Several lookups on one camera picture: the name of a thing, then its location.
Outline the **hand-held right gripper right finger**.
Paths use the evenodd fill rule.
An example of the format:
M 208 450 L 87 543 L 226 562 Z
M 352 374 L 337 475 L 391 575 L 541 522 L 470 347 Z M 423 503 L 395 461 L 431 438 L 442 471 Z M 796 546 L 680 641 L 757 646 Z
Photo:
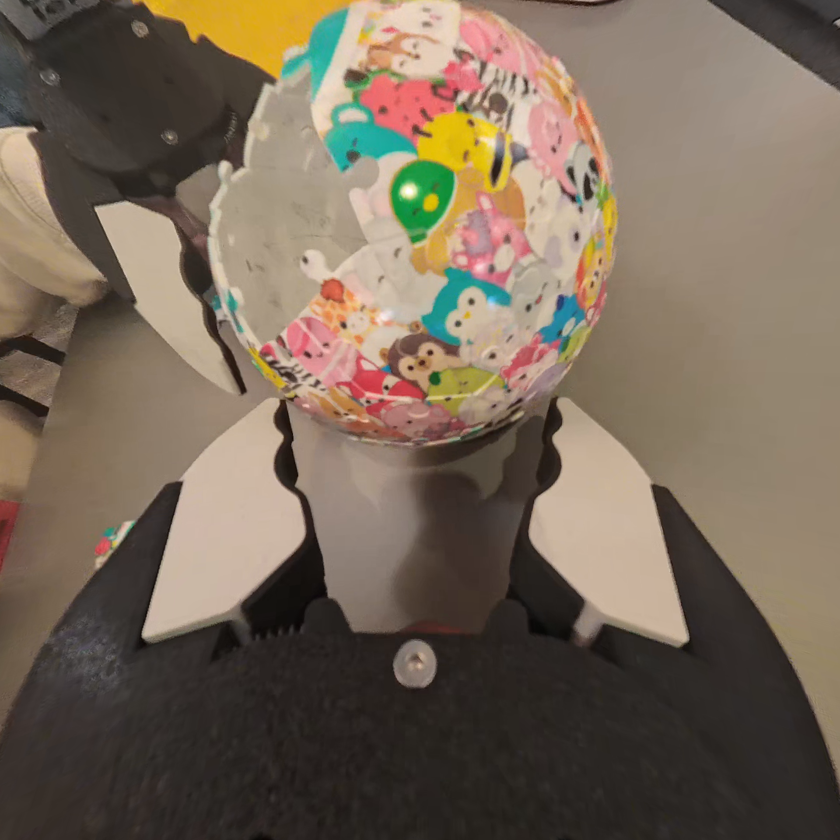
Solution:
M 607 628 L 689 642 L 648 474 L 566 397 L 545 418 L 514 543 L 509 592 L 538 633 L 587 647 Z

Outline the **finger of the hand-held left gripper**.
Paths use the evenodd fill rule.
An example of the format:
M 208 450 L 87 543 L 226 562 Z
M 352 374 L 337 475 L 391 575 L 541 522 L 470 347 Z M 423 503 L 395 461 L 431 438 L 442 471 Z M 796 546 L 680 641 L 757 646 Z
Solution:
M 213 334 L 213 307 L 187 284 L 186 247 L 175 221 L 127 200 L 99 205 L 95 213 L 136 312 L 196 373 L 229 394 L 245 394 L 236 362 Z

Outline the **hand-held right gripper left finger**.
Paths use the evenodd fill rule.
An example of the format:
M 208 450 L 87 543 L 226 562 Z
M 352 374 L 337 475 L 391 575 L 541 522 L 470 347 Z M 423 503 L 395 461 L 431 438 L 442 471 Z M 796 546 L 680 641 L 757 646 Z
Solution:
M 327 593 L 284 403 L 257 405 L 187 469 L 142 628 L 147 644 L 226 624 L 247 642 Z

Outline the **teal red puzzle piece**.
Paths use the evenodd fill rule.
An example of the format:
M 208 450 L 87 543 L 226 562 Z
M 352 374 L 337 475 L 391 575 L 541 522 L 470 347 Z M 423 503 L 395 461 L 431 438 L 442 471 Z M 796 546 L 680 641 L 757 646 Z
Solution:
M 99 570 L 117 550 L 122 541 L 132 530 L 136 520 L 123 521 L 120 525 L 108 528 L 101 537 L 94 550 L 94 570 Z

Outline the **colourful puzzle ball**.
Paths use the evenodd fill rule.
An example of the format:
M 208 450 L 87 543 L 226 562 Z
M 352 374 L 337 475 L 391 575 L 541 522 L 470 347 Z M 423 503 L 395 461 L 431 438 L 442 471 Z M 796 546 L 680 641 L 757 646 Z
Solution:
M 446 445 L 516 423 L 606 301 L 616 196 L 559 58 L 463 2 L 354 2 L 290 49 L 210 206 L 214 307 L 292 408 Z

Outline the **person's left forearm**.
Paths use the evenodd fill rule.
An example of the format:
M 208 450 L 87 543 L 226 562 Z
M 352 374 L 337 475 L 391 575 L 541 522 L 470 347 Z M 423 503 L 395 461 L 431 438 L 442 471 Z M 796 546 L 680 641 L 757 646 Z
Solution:
M 32 333 L 66 304 L 96 303 L 109 289 L 49 204 L 34 133 L 1 130 L 1 341 Z

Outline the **yellow plastic bin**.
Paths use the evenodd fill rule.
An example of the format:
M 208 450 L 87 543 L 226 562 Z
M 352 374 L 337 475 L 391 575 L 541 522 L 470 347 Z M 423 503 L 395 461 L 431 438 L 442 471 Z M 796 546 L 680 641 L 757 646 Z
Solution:
M 308 43 L 314 26 L 347 1 L 143 1 L 184 24 L 193 41 L 209 40 L 277 78 L 290 48 Z

